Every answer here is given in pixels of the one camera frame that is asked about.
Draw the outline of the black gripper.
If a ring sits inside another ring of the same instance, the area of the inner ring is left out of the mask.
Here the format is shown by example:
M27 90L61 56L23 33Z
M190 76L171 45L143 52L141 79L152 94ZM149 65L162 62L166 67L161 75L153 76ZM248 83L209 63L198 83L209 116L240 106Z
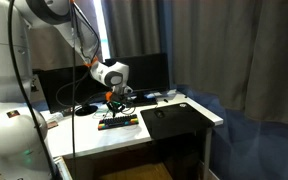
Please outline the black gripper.
M125 109L127 98L124 95L118 95L113 92L107 92L105 94L105 99L107 101L107 106L110 109L113 118L116 115L114 110L119 110L119 113L122 113L123 110Z

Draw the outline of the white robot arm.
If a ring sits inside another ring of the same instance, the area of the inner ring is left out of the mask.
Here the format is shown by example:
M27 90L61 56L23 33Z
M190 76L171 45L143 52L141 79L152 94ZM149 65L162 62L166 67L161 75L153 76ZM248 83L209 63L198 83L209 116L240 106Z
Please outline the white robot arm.
M95 59L99 39L74 0L0 0L0 173L5 180L58 180L43 116L28 102L32 82L29 29L55 27L83 59L90 75L120 101L129 67Z

